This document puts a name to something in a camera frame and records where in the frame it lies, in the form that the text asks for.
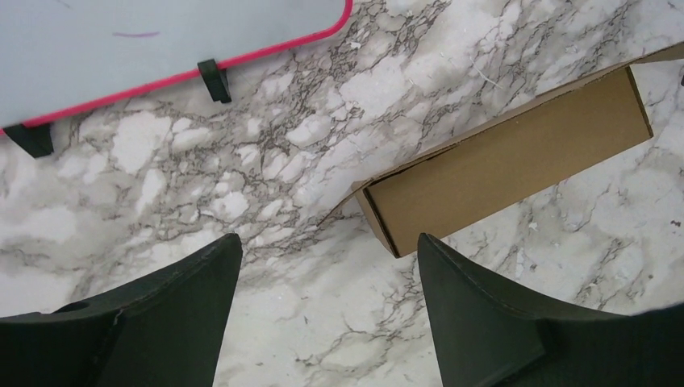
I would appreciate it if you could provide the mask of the brown cardboard box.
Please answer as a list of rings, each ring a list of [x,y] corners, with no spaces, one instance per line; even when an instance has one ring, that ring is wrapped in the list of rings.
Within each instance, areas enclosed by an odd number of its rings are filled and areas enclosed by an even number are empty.
[[[427,233],[449,236],[653,136],[626,61],[557,87],[416,158],[351,195],[395,257]]]

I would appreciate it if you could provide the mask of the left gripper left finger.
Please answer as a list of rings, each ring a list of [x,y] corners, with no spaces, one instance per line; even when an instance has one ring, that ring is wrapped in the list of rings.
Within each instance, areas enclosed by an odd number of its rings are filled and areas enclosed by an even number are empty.
[[[2,385],[212,385],[242,258],[227,234],[50,314],[3,318]]]

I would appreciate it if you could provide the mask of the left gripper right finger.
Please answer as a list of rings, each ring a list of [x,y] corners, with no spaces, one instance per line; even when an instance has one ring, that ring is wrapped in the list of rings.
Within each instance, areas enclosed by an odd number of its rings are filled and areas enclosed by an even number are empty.
[[[551,298],[433,235],[417,243],[445,386],[680,386],[683,307],[635,315]]]

